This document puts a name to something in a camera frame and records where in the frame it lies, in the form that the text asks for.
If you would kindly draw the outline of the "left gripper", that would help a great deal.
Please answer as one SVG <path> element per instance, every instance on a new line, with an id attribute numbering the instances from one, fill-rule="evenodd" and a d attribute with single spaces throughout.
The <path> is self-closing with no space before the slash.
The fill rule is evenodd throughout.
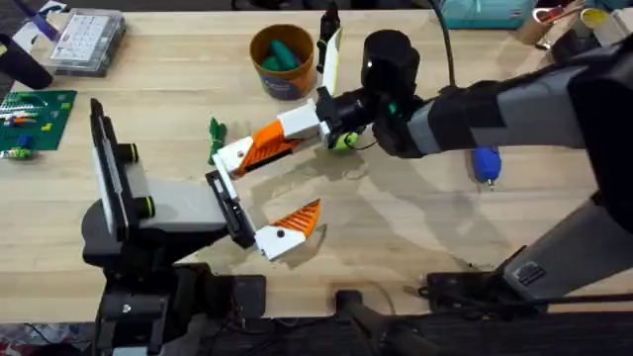
<path id="1" fill-rule="evenodd" d="M 205 176 L 206 183 L 148 178 L 140 163 L 135 144 L 120 144 L 118 159 L 125 173 L 131 196 L 124 211 L 129 221 L 143 231 L 185 237 L 223 237 L 228 235 L 242 248 L 256 243 L 269 261 L 303 244 L 313 233 L 320 216 L 320 199 L 257 230 L 243 209 L 232 178 L 245 174 L 245 162 L 253 148 L 247 136 L 220 148 L 212 157 L 215 169 Z"/>

